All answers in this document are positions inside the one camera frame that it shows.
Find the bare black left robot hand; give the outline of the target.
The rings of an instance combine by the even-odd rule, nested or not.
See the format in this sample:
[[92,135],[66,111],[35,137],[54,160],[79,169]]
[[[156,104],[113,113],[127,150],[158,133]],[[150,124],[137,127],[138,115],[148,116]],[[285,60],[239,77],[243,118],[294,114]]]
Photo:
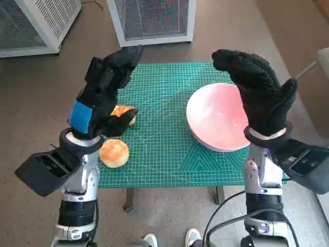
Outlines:
[[104,58],[92,58],[85,75],[86,85],[77,95],[68,123],[78,139],[100,135],[122,135],[137,115],[133,108],[120,116],[112,112],[118,103],[118,90],[127,86],[143,52],[143,46],[124,47]]

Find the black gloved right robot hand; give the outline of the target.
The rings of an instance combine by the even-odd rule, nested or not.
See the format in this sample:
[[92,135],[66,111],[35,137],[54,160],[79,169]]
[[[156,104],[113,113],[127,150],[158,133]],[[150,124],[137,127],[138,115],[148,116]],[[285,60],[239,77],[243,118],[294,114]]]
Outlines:
[[212,59],[214,68],[228,72],[238,87],[249,127],[266,137],[286,128],[287,113],[296,99],[295,79],[281,85],[269,62],[256,54],[219,49]]

